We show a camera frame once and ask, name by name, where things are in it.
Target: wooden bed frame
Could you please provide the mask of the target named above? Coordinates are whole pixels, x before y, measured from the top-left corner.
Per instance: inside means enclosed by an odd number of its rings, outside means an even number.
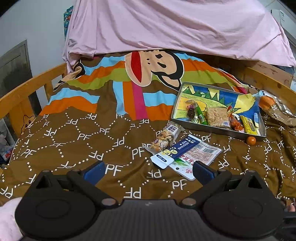
[[[202,55],[213,67],[220,67],[258,89],[264,89],[279,97],[293,112],[296,112],[296,92],[290,89],[293,76],[262,61],[242,61],[225,57]],[[8,115],[10,123],[19,137],[34,112],[28,96],[44,86],[47,99],[53,94],[52,80],[67,75],[66,63],[56,66],[19,85],[0,99],[0,119]]]

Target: air conditioner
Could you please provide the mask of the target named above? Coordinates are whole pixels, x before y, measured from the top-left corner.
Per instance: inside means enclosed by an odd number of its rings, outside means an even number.
[[[284,29],[289,42],[296,47],[296,23],[282,10],[272,9],[271,14]]]

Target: wooden bed rail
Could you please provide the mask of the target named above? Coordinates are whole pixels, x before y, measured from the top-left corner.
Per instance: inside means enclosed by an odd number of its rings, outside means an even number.
[[[52,80],[56,77],[67,75],[67,65],[63,63],[38,76],[35,76],[19,85],[0,99],[0,119],[9,114],[10,123],[19,137],[25,129],[25,125],[35,118],[28,96],[40,87],[44,86],[47,99],[52,93]]]
[[[278,97],[295,114],[296,112],[296,92],[291,90],[281,82],[260,73],[250,67],[244,69],[244,81],[258,89],[266,90]]]

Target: pink fabric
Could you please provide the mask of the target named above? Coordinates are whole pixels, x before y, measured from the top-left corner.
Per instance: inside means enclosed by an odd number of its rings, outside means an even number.
[[[135,84],[133,81],[131,82],[131,85],[133,88],[133,101],[135,104],[136,118],[137,120],[148,119],[142,87]]]
[[[22,234],[15,222],[15,209],[21,197],[12,199],[0,207],[0,241],[18,241]]]
[[[63,59],[166,48],[296,66],[282,27],[257,0],[77,0]]]

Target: screw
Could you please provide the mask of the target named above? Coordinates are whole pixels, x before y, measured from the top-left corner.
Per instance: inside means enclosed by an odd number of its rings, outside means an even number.
[[[116,204],[116,200],[113,198],[105,198],[102,200],[104,206],[113,206]]]
[[[193,206],[196,204],[195,199],[187,197],[182,200],[182,204],[186,206]]]

